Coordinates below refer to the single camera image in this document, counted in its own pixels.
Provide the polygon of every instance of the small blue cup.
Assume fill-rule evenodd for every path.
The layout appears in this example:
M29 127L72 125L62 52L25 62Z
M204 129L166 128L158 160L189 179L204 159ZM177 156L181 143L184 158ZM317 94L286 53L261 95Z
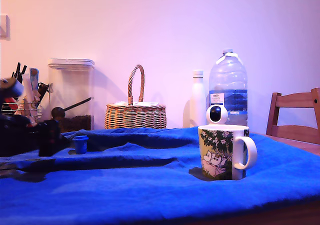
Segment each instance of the small blue cup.
M88 136L75 136L72 141L75 145L75 153L76 154L85 154L87 152L87 140Z

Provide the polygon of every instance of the basket handle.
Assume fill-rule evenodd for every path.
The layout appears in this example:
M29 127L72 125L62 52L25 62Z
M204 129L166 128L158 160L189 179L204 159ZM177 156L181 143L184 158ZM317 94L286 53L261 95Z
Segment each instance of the basket handle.
M132 81L134 79L135 73L137 69L140 69L141 72L141 86L140 86L140 96L139 96L139 102L144 101L144 91L145 91L145 71L144 68L138 64L135 66L133 71L131 72L131 75L129 77L129 84L128 84L128 105L133 105L134 104L134 98L132 96Z

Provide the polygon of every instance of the wooden chair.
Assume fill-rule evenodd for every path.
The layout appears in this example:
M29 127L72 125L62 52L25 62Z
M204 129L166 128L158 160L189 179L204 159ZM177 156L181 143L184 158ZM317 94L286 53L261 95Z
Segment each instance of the wooden chair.
M317 129L299 125L278 126L280 108L313 108ZM279 138L320 144L320 88L314 88L310 92L293 93L284 96L278 92L272 93L265 134Z

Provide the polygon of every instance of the blue label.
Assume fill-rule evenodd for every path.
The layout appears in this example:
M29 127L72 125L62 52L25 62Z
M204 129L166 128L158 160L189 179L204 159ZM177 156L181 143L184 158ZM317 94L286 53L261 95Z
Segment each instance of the blue label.
M228 112L238 112L246 114L248 110L248 90L246 89L225 89L210 91L210 105L220 104L220 102L212 102L211 94L224 94L224 107Z

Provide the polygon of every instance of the water bottle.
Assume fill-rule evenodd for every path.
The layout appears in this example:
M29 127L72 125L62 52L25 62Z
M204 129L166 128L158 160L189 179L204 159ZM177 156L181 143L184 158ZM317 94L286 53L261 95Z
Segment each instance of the water bottle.
M225 124L248 125L248 78L243 63L232 49L223 50L209 76L210 105L228 111Z
M204 71L193 71L193 85L190 98L190 127L207 125L206 92L204 86Z

